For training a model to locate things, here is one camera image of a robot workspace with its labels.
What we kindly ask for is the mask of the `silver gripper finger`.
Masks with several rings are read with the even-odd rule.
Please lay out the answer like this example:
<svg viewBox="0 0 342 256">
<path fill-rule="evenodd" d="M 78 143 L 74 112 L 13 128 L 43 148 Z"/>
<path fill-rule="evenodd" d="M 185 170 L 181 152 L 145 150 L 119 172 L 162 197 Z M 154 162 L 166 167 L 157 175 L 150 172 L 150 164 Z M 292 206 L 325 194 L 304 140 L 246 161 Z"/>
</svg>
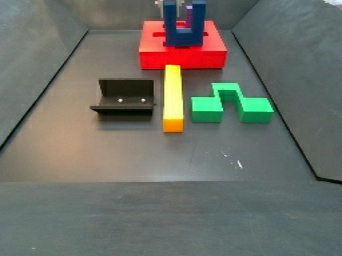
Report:
<svg viewBox="0 0 342 256">
<path fill-rule="evenodd" d="M 181 16 L 181 8 L 182 5 L 185 4 L 185 0 L 177 0 L 177 16 Z"/>
<path fill-rule="evenodd" d="M 161 18 L 165 18 L 165 13 L 164 13 L 164 0 L 155 0 L 155 5 L 158 6 L 160 8 L 160 11 L 161 11 Z"/>
</svg>

